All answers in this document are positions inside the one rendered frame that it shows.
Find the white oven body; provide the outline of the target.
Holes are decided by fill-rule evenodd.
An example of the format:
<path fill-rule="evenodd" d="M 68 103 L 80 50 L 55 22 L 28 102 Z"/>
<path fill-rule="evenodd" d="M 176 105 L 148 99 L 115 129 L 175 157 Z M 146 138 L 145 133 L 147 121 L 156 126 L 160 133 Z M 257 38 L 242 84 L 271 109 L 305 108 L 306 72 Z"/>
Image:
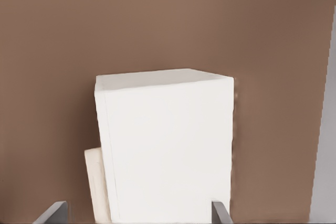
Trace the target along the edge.
<path fill-rule="evenodd" d="M 234 79 L 194 69 L 105 74 L 120 222 L 209 224 L 230 206 Z"/>

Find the white oven door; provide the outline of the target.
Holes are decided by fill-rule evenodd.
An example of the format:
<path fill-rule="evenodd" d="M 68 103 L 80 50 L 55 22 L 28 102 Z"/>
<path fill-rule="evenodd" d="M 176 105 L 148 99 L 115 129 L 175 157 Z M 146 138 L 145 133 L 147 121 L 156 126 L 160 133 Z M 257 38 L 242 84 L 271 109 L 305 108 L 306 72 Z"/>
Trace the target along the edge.
<path fill-rule="evenodd" d="M 117 224 L 120 222 L 120 214 L 119 214 L 118 197 L 116 191 L 116 181 L 114 176 L 114 165 L 112 158 L 106 94 L 104 92 L 103 85 L 101 84 L 100 81 L 98 80 L 96 81 L 94 88 L 95 88 L 94 98 L 96 103 L 97 120 L 99 125 L 99 134 L 102 149 L 104 172 L 106 178 L 110 216 L 112 223 Z"/>

